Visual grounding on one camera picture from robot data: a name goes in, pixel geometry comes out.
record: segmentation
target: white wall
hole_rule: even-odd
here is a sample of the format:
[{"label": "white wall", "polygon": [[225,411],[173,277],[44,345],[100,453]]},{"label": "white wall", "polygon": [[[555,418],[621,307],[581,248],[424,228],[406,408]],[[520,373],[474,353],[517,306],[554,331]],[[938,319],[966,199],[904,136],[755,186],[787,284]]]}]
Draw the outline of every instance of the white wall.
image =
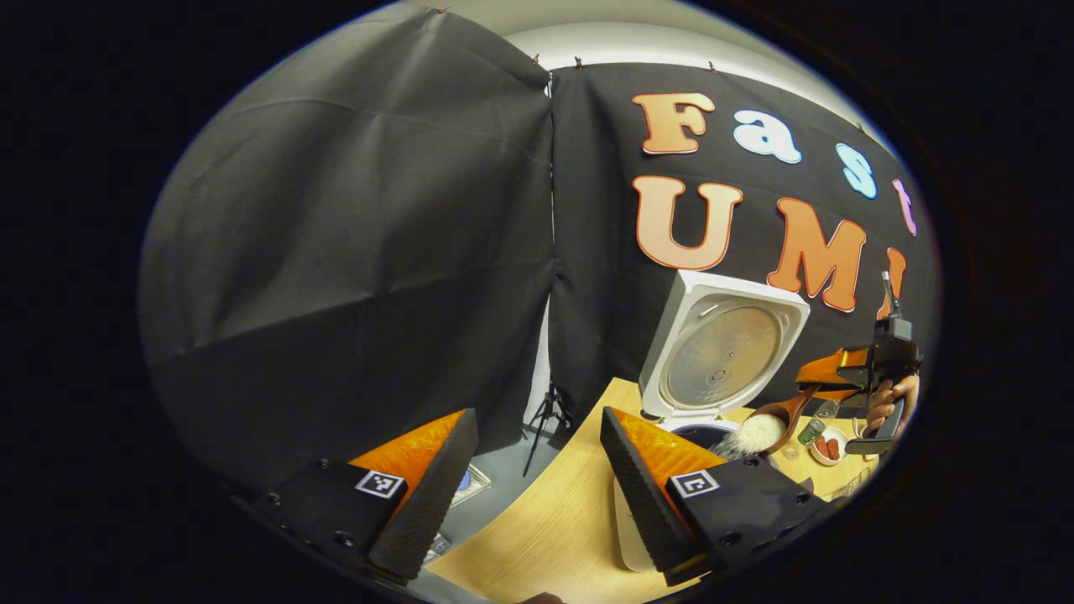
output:
[{"label": "white wall", "polygon": [[[716,19],[711,15],[698,12],[697,16],[721,24],[725,31],[736,30],[732,24]],[[759,47],[758,44],[764,44],[764,42],[741,29],[737,30],[737,37],[732,42],[665,26],[592,21],[568,23],[519,31],[506,34],[505,39],[531,57],[539,54],[538,62],[548,70],[574,67],[575,57],[581,58],[583,66],[649,62],[708,69],[709,61],[712,61],[716,71],[741,75],[783,88],[828,109],[851,124],[860,124],[867,134],[894,154],[892,147],[887,144],[883,134],[854,103],[826,84],[812,70],[780,53],[774,47],[769,46],[769,52],[761,52],[763,47]],[[545,398],[549,375],[548,306],[546,305],[529,403],[526,407],[526,421],[537,412]],[[551,421],[548,429],[554,429],[555,425],[554,420]]]}]

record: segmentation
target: black fabric curtain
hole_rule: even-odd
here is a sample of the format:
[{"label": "black fabric curtain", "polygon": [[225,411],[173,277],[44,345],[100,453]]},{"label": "black fabric curtain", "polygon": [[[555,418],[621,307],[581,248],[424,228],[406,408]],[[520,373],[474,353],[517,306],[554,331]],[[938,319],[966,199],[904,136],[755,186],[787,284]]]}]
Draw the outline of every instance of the black fabric curtain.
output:
[{"label": "black fabric curtain", "polygon": [[253,82],[200,133],[143,249],[160,400],[255,490],[473,406],[517,442],[552,274],[548,72],[393,6]]},{"label": "black fabric curtain", "polygon": [[[638,95],[700,92],[714,103],[703,113],[701,134],[687,155],[649,155],[642,142],[649,126]],[[875,141],[828,110],[785,90],[707,69],[669,64],[596,64],[552,72],[553,193],[556,274],[553,284],[549,354],[552,376],[567,405],[584,417],[612,377],[636,380],[649,351],[674,276],[639,247],[639,195],[635,177],[659,175],[685,186],[674,206],[672,235],[698,245],[707,203],[698,186],[717,183],[742,191],[734,208],[723,260],[707,272],[766,283],[779,267],[785,220],[780,198],[809,203],[825,240],[843,219],[867,233],[860,251],[853,312],[827,306],[822,296],[802,298],[810,318],[786,361],[751,406],[793,397],[798,369],[841,346],[868,344],[883,303],[881,272],[887,248],[906,260],[901,289],[903,316],[913,321],[926,355],[935,349],[941,310],[940,268],[933,231],[916,184],[902,164]],[[734,135],[739,111],[780,119],[801,153],[797,163],[746,150]],[[851,188],[836,145],[850,145],[872,169],[877,192],[867,199]],[[894,179],[912,200],[917,234],[904,220]]]}]

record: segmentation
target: black handle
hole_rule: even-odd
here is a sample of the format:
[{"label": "black handle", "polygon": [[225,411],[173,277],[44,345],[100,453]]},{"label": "black handle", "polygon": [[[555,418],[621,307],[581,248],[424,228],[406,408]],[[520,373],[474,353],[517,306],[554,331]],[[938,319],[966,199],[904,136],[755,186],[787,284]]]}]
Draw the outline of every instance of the black handle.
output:
[{"label": "black handle", "polygon": [[898,430],[899,422],[902,421],[902,412],[905,406],[904,398],[897,400],[895,411],[884,419],[884,423],[876,429],[876,432],[867,438],[854,438],[847,442],[846,452],[848,455],[880,455],[890,448],[895,431]]}]

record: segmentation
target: gray floor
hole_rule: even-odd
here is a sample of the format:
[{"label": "gray floor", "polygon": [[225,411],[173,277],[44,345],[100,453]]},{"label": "gray floor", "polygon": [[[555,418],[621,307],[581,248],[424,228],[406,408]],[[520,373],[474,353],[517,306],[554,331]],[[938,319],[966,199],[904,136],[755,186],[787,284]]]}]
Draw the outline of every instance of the gray floor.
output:
[{"label": "gray floor", "polygon": [[[440,524],[440,534],[451,542],[452,548],[465,543],[507,509],[507,506],[533,484],[558,452],[549,446],[547,436],[541,436],[529,472],[523,478],[522,470],[525,468],[535,435],[527,432],[526,437],[528,440],[475,456],[470,460],[475,468],[489,477],[491,486],[448,510],[444,523]],[[470,593],[424,569],[418,574],[418,578],[407,585],[407,588],[416,595],[437,604],[491,604],[491,601]]]}]

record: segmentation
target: inner lid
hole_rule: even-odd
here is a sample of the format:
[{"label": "inner lid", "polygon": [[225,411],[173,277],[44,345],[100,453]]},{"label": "inner lid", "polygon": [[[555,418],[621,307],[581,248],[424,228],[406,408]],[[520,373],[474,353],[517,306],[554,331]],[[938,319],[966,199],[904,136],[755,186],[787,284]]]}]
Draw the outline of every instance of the inner lid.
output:
[{"label": "inner lid", "polygon": [[661,390],[673,405],[703,409],[745,390],[780,351],[780,321],[771,312],[741,306],[684,333],[664,365]]}]

